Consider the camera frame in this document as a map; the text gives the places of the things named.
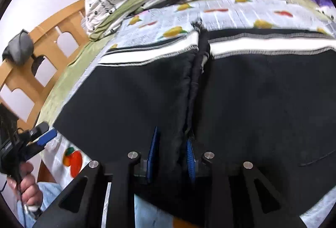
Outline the person's left hand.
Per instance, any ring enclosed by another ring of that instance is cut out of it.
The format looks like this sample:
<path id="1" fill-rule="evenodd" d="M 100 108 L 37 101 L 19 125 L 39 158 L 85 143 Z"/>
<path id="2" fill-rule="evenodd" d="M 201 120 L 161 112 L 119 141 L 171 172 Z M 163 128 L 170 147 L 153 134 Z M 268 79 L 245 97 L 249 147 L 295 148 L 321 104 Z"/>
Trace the person's left hand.
<path id="1" fill-rule="evenodd" d="M 34 167 L 30 162 L 20 163 L 20 173 L 23 175 L 20 185 L 17 186 L 17 182 L 11 177 L 7 177 L 7 184 L 22 204 L 41 206 L 43 194 L 32 174 L 33 170 Z"/>

